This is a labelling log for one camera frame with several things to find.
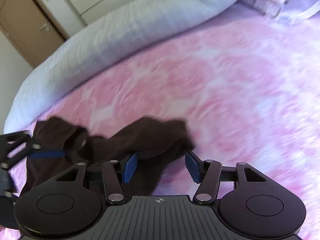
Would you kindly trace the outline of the brown wooden door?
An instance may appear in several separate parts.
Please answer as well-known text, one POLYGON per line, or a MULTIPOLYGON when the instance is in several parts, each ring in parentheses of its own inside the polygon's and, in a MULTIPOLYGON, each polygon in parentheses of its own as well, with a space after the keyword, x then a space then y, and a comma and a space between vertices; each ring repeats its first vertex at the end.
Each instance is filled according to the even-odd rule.
POLYGON ((1 0, 1 30, 34 68, 66 40, 34 0, 1 0))

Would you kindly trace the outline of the pink rose blanket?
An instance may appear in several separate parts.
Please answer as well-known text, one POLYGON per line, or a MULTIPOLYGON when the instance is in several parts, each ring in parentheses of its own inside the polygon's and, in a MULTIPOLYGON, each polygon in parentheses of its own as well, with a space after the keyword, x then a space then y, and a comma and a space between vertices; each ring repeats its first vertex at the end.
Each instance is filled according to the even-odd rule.
POLYGON ((295 193, 300 237, 319 239, 319 16, 288 25, 233 7, 103 71, 51 116, 103 137, 183 119, 200 158, 246 162, 295 193))

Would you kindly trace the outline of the dark brown shirt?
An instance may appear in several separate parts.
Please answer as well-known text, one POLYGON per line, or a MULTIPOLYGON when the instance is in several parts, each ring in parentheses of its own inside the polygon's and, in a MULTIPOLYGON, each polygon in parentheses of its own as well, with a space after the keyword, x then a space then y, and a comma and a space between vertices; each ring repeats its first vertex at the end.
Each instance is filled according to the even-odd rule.
POLYGON ((84 162, 95 170, 103 162, 123 160, 136 154, 138 166, 129 184, 127 196, 150 196, 166 167, 194 149, 194 143, 182 120, 159 121, 142 117, 110 138, 89 135, 87 129, 58 117, 39 121, 33 136, 42 146, 66 153, 61 158, 27 159, 25 194, 67 168, 84 162))

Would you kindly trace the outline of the white striped duvet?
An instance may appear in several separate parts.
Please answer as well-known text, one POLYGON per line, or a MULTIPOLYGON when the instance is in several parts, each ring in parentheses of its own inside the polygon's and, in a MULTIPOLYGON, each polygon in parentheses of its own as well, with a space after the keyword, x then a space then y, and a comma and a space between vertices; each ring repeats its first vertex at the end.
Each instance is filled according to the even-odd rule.
POLYGON ((135 0, 96 20, 36 67, 4 124, 20 131, 71 90, 137 51, 203 24, 237 0, 135 0))

